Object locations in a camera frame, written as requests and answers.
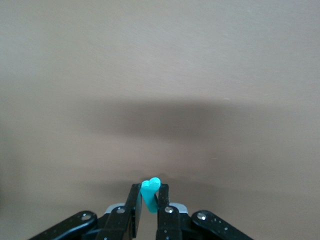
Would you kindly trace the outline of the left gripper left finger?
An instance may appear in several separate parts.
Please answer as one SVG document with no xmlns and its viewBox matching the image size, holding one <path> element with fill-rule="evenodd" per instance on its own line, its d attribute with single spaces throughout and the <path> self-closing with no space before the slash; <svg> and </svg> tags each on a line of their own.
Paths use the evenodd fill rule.
<svg viewBox="0 0 320 240">
<path fill-rule="evenodd" d="M 32 240 L 132 240 L 137 231 L 142 209 L 141 184 L 133 184 L 124 204 L 110 205 L 103 216 L 89 210 L 80 211 Z"/>
</svg>

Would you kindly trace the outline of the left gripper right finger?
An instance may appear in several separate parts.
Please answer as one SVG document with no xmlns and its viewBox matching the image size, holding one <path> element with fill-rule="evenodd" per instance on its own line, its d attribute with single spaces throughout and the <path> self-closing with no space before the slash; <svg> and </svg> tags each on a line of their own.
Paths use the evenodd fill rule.
<svg viewBox="0 0 320 240">
<path fill-rule="evenodd" d="M 250 240 L 251 237 L 208 210 L 192 215 L 169 199 L 169 185 L 158 192 L 157 240 Z"/>
</svg>

